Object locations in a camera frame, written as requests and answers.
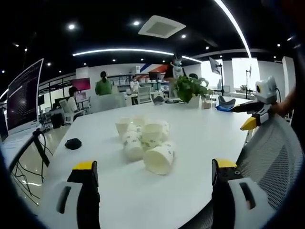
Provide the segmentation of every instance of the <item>black ceiling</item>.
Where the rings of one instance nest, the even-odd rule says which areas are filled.
[[[288,52],[287,35],[273,14],[259,0],[223,0],[239,23],[250,48],[280,56]],[[168,39],[138,35],[151,16],[178,21],[186,28]],[[138,20],[141,24],[133,26]],[[244,48],[235,28],[213,0],[200,1],[18,1],[2,8],[0,16],[0,93],[23,67],[45,58],[41,80],[89,66],[115,63],[162,63],[168,56],[147,53],[96,53],[73,57],[76,52],[107,48],[141,48],[179,51],[194,56],[205,52]],[[74,23],[76,29],[67,26]]]

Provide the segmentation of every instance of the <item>air vent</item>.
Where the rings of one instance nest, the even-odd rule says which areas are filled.
[[[185,25],[179,22],[154,15],[142,26],[139,34],[166,39],[183,28]]]

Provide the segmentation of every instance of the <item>paper cup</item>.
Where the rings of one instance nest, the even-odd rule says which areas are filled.
[[[147,124],[142,128],[142,141],[161,143],[163,126],[158,123]]]
[[[126,133],[128,125],[131,123],[131,119],[130,118],[122,118],[121,120],[119,120],[115,126],[116,129],[119,133],[119,136],[122,138],[122,136]]]
[[[137,132],[138,134],[142,135],[142,127],[141,126],[136,126],[134,123],[130,123],[127,127],[127,132]]]
[[[174,154],[173,143],[164,142],[161,146],[146,151],[143,156],[143,162],[147,170],[158,175],[165,175],[171,170]]]
[[[123,148],[126,156],[132,160],[143,159],[143,148],[140,141],[140,135],[136,132],[126,132],[123,135]]]
[[[132,123],[135,124],[136,126],[145,126],[146,124],[146,118],[145,116],[138,116],[138,117],[135,117],[133,120],[132,120]]]
[[[162,142],[166,142],[169,138],[169,133],[170,133],[170,125],[168,122],[164,121],[164,120],[159,120],[157,121],[157,123],[162,125],[162,137],[161,137],[161,141]]]

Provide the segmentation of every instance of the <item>white planter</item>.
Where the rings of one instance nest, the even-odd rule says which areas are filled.
[[[198,108],[199,107],[199,100],[200,100],[200,96],[194,96],[188,104],[186,104],[187,107],[189,108]]]

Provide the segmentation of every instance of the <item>green shirt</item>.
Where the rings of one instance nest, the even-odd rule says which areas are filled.
[[[109,80],[103,82],[102,79],[98,81],[95,85],[95,93],[97,95],[111,94],[112,93],[112,84]]]

